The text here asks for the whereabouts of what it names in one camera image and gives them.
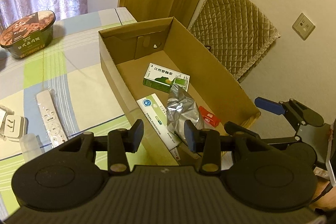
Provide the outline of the white remote control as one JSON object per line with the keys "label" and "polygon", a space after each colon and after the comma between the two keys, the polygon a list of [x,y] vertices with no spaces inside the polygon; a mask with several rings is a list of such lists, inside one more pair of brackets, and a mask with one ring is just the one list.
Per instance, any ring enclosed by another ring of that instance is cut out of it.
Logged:
{"label": "white remote control", "polygon": [[65,143],[68,138],[56,112],[50,91],[44,90],[38,93],[36,99],[52,147]]}

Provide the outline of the silver foil bag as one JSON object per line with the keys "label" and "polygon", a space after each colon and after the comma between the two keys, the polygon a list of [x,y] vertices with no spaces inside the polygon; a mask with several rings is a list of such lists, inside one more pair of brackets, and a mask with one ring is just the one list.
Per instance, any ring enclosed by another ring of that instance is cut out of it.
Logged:
{"label": "silver foil bag", "polygon": [[199,112],[199,108],[195,100],[188,92],[179,85],[173,84],[166,108],[167,129],[174,133],[186,144],[187,140],[184,133],[184,124],[186,120],[192,121],[197,129],[205,127],[204,120]]}

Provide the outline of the white ointment box green lizard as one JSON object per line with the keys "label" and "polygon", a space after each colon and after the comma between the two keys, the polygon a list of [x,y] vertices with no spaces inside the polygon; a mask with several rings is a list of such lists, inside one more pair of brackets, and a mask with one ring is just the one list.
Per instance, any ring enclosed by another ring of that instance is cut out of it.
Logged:
{"label": "white ointment box green lizard", "polygon": [[170,153],[177,162],[181,161],[181,157],[180,157],[179,152],[178,152],[178,147],[175,147],[175,148],[171,149]]}

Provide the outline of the quilted brown chair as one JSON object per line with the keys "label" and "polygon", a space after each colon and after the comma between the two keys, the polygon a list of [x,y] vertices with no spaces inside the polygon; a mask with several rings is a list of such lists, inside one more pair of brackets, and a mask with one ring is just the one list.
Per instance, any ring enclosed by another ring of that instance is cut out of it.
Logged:
{"label": "quilted brown chair", "polygon": [[281,37],[250,0],[205,0],[189,31],[239,82]]}

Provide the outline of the clear plastic sleeve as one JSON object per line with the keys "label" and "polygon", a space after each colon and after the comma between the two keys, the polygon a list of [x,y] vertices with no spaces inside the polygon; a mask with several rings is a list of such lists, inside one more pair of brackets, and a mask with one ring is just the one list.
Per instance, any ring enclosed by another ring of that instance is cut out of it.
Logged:
{"label": "clear plastic sleeve", "polygon": [[25,163],[35,159],[36,157],[42,154],[42,150],[39,146],[38,139],[32,133],[23,135],[19,139],[19,144],[21,147],[21,151],[22,151],[22,155],[23,155],[23,159]]}

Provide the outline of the right instant noodle bowl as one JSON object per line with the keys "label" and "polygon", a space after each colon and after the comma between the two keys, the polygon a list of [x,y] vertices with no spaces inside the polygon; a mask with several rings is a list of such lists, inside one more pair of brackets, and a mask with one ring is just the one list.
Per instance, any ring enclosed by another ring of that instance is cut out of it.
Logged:
{"label": "right instant noodle bowl", "polygon": [[42,50],[52,42],[55,20],[55,13],[50,10],[23,17],[1,34],[1,47],[15,59],[23,59]]}

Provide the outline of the checkered tablecloth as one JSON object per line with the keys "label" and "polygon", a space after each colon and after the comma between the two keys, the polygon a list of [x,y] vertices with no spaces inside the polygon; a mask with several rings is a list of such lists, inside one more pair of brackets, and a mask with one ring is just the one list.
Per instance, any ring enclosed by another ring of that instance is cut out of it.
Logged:
{"label": "checkered tablecloth", "polygon": [[134,21],[124,7],[92,12],[57,21],[53,42],[25,59],[1,51],[1,105],[26,118],[42,152],[51,149],[36,99],[44,90],[69,138],[130,126],[102,72],[98,33]]}

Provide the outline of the white blue medicine box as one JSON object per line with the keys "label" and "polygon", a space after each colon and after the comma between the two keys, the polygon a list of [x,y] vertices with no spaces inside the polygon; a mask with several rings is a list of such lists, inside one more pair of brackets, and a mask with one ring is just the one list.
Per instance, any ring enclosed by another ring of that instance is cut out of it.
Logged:
{"label": "white blue medicine box", "polygon": [[137,104],[168,150],[175,149],[181,139],[167,129],[166,108],[158,96],[155,93],[150,94],[137,100]]}

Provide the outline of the green medicine box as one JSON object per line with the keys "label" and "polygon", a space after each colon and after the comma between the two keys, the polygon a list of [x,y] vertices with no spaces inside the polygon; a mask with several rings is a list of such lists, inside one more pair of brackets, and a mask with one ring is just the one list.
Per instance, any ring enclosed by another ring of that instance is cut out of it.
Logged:
{"label": "green medicine box", "polygon": [[186,92],[189,88],[190,76],[160,65],[150,63],[143,77],[143,85],[169,93],[173,84],[177,84]]}

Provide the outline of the single wall socket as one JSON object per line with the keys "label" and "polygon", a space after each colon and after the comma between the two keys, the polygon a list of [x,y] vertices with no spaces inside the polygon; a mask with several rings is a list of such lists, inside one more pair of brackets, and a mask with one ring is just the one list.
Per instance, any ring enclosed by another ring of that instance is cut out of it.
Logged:
{"label": "single wall socket", "polygon": [[313,22],[302,12],[292,25],[293,30],[299,35],[302,40],[306,40],[309,35],[314,31],[315,25]]}

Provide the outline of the white power adapter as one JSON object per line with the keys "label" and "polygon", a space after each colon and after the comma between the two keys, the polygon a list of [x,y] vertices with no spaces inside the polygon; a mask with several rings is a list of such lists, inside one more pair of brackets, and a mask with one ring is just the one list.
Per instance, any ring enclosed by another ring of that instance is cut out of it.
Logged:
{"label": "white power adapter", "polygon": [[1,140],[18,143],[27,133],[27,119],[1,105]]}

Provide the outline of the small red packet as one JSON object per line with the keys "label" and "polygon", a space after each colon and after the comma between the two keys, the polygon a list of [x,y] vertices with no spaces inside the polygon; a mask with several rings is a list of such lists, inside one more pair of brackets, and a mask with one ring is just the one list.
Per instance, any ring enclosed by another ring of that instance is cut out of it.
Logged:
{"label": "small red packet", "polygon": [[220,124],[221,120],[215,114],[209,112],[203,106],[199,106],[198,109],[204,121],[209,125],[217,127]]}

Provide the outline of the brown cardboard box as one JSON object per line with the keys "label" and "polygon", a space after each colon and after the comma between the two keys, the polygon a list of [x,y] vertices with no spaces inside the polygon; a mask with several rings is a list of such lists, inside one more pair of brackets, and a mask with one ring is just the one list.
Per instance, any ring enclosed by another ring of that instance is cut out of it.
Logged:
{"label": "brown cardboard box", "polygon": [[177,135],[156,127],[175,84],[219,118],[221,134],[226,122],[249,127],[260,116],[232,74],[175,18],[110,28],[99,36],[104,75],[127,119],[144,121],[142,144],[156,165],[199,160]]}

